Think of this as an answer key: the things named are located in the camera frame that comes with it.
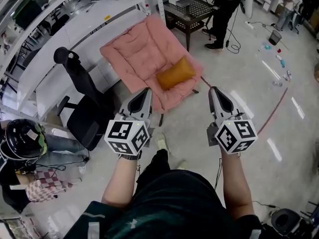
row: wooden table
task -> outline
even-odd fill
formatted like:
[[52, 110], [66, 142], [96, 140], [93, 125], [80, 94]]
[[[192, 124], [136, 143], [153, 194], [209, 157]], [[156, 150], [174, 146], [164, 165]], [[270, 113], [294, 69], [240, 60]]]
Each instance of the wooden table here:
[[189, 51], [190, 34], [203, 28], [214, 14], [212, 5], [202, 0], [193, 0], [193, 4], [186, 7], [175, 6], [168, 1], [163, 3], [166, 16], [173, 18], [174, 27], [186, 34], [186, 47]]

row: chair armrest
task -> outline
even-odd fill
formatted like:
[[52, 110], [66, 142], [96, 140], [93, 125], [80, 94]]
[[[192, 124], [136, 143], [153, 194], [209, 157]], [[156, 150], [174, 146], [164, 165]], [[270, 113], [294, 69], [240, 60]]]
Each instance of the chair armrest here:
[[63, 108], [64, 107], [68, 107], [68, 101], [70, 100], [70, 97], [69, 96], [65, 96], [63, 99], [62, 99], [62, 101], [61, 101], [61, 103], [58, 105], [58, 109], [56, 110], [56, 115], [57, 116], [60, 116], [60, 114], [61, 114], [61, 112], [62, 112], [62, 110], [63, 110]]

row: white cube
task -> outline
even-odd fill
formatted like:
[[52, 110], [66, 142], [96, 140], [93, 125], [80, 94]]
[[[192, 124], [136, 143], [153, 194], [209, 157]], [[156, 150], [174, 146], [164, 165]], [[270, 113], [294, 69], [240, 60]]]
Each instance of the white cube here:
[[149, 138], [144, 121], [110, 120], [104, 141], [115, 153], [136, 156]]
[[250, 119], [225, 120], [215, 138], [227, 154], [246, 151], [257, 139], [255, 127]]

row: pink cushion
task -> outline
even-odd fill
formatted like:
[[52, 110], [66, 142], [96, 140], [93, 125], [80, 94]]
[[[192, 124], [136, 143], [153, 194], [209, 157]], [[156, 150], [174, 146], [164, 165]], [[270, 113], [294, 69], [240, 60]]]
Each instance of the pink cushion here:
[[[191, 93], [203, 71], [203, 67], [154, 14], [101, 47], [100, 51], [132, 93], [144, 87], [152, 89], [153, 108], [161, 113]], [[183, 56], [193, 66], [196, 75], [163, 91], [155, 74], [176, 64]]]

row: black bucket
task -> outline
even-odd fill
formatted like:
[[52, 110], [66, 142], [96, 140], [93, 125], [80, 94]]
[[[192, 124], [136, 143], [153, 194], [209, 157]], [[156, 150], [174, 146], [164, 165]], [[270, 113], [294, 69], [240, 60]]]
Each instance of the black bucket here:
[[277, 31], [273, 31], [271, 36], [269, 37], [269, 42], [272, 45], [276, 45], [281, 39], [281, 35]]

